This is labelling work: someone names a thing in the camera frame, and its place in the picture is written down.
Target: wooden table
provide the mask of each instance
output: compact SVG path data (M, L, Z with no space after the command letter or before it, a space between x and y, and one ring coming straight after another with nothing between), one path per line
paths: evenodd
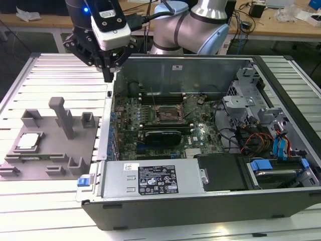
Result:
M241 4L247 2L249 2L249 0L237 0L235 9L239 9ZM309 0L296 0L295 3L296 6L303 11L310 11L312 13L315 12L315 10L308 6ZM248 14L249 10L250 7L245 7L242 11ZM297 20L296 22L279 23L275 18L276 11L276 9L266 9L261 18L255 18L255 30L248 36L248 39L293 42L321 41L321 28L313 27L302 20ZM250 23L253 22L253 20L243 13L240 13L240 19ZM233 17L230 23L229 35L226 38L220 54L226 54L230 41L234 38L236 31L237 23L235 17Z
M242 3L246 3L248 0L238 0L236 9ZM308 7L309 0L296 0L296 4L299 8L308 11L311 8ZM129 9L140 5L141 3L128 3L126 0L120 0L120 5L123 10ZM157 4L152 4L151 11L153 13ZM147 5L138 7L131 11L126 11L126 14L139 13L145 14ZM248 13L249 7L243 9ZM312 25L297 20L295 23L278 23L274 17L276 10L267 9L264 11L260 19L256 19L256 28L253 33L248 36L248 39L254 40L273 40L273 41L302 41L302 42L319 42L321 41L321 29L313 27ZM55 39L58 51L65 53L63 47L63 41L61 39L62 33L71 33L72 22L70 17L53 16L53 15L41 15L42 20L31 21L29 23L20 20L14 14L1 14L0 19L7 24L13 31L18 32L45 32L51 33ZM241 14L241 20L252 22L250 18ZM150 25L150 35L153 35L154 24L153 21ZM235 18L232 18L230 34L224 44L225 47L229 45L230 40L236 33L237 25ZM7 31L4 26L0 26L0 31ZM143 31L136 31L134 35L142 35ZM220 54L226 54L227 49L223 48Z
M123 10L130 9L141 5L142 3L128 3L127 0L119 0L121 8ZM151 14L154 13L154 9L157 4L151 5ZM147 11L147 5L126 11L125 14L138 13L145 15ZM59 53L66 53L61 38L62 33L72 33L73 24L69 16L56 16L56 15L41 15L41 20L25 22L19 19L15 14L0 14L0 19L15 32L40 32L51 33L57 45ZM153 35L154 24L151 22L150 35ZM5 26L0 24L0 39L6 40L5 31L8 31ZM134 35L143 35L143 31L135 31Z

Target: workbench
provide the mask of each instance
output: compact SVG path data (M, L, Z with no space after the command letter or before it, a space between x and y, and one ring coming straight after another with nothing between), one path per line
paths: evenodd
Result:
M292 60L264 56L314 130L321 136L321 94L313 81ZM102 73L72 54L31 57L0 104L0 164L23 123L26 108L42 116L54 116L48 101L62 96L73 116L83 111L103 116L108 84ZM266 94L279 106L268 87ZM100 128L97 131L90 172L96 169ZM77 180L1 181L0 240L316 240L321 235L321 205L314 205L290 218L226 223L101 231L75 201Z
M136 7L141 3L128 3L125 0L120 0L120 5L123 10ZM236 9L242 3L246 3L248 0L237 0ZM299 8L307 11L309 0L296 0L296 4ZM157 4L152 4L151 13L154 12L154 8ZM146 13L147 5L126 11L125 14L139 13L144 15ZM249 7L243 9L244 12L248 13ZM319 28L313 27L312 25L297 20L295 23L278 23L274 17L276 10L267 9L264 11L260 19L256 19L256 28L253 33L248 36L248 39L253 40L273 40L273 41L300 41L300 42L320 42L321 31ZM20 20L15 14L1 14L0 19L15 32L41 32L51 33L57 45L59 53L66 53L63 46L63 40L61 38L62 33L72 32L72 22L70 17L64 16L53 16L53 15L41 15L42 20L30 21L29 23ZM241 14L241 19L251 22L248 17ZM153 35L154 24L153 21L150 24L149 35ZM236 20L232 19L231 28L229 35L223 45L223 50L220 54L226 54L230 40L234 37L237 30ZM0 26L0 32L7 31L5 26ZM135 31L134 35L142 35L143 31Z

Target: vertical post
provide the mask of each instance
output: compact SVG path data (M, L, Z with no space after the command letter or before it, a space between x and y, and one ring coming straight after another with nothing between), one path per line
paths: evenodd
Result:
M70 140L74 138L74 130L72 129L72 123L70 123L66 114L64 103L65 100L63 99L63 97L51 97L49 101L49 107L50 109L53 109L55 111L67 139Z

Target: warning label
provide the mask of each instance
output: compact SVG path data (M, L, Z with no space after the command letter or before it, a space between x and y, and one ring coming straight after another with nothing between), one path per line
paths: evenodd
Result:
M178 193L175 166L139 167L138 192L140 195Z

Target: floor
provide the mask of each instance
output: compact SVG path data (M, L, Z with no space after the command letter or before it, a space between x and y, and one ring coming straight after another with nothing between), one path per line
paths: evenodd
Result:
M57 53L57 48L51 34L46 33L18 33L18 37L28 46L32 52ZM315 46L317 43L297 43L297 49L292 49L292 43L280 42L275 51L271 50L272 41L250 40L244 46L241 54L244 55L290 55L310 74L319 61L321 51ZM236 54L238 43L228 51L228 54ZM19 42L13 34L9 34L8 41L0 45L0 100L21 71L29 56L28 50ZM314 72L313 80L321 85L321 66Z

